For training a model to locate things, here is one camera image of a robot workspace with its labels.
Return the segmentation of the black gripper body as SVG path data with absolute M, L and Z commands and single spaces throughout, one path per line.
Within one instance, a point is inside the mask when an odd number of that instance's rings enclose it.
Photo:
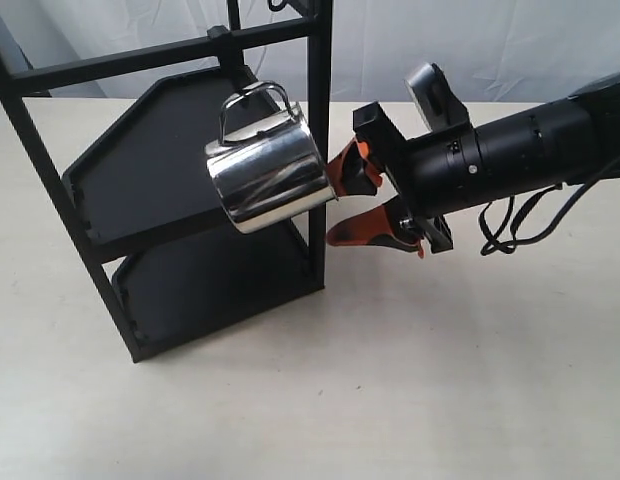
M 414 143 L 404 137 L 377 102 L 353 112 L 353 130 L 356 139 L 368 145 L 370 160 L 392 183 L 395 196 L 407 210 L 401 227 L 414 233 L 420 231 L 424 235 L 422 242 L 430 243 L 432 253 L 451 250 L 452 234 L 445 218 L 425 212 L 423 202 L 417 198 L 419 187 L 411 173 Z

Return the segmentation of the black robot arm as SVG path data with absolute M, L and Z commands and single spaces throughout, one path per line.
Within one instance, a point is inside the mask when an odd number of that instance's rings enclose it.
M 381 246 L 440 253 L 453 247 L 446 215 L 508 202 L 496 229 L 480 223 L 483 255 L 526 244 L 519 229 L 543 196 L 566 185 L 581 197 L 620 178 L 620 72 L 570 95 L 474 126 L 442 69 L 427 63 L 406 86 L 427 133 L 405 137 L 378 102 L 353 113 L 353 138 L 327 166 L 339 197 L 395 195 L 331 227 L 332 246 Z

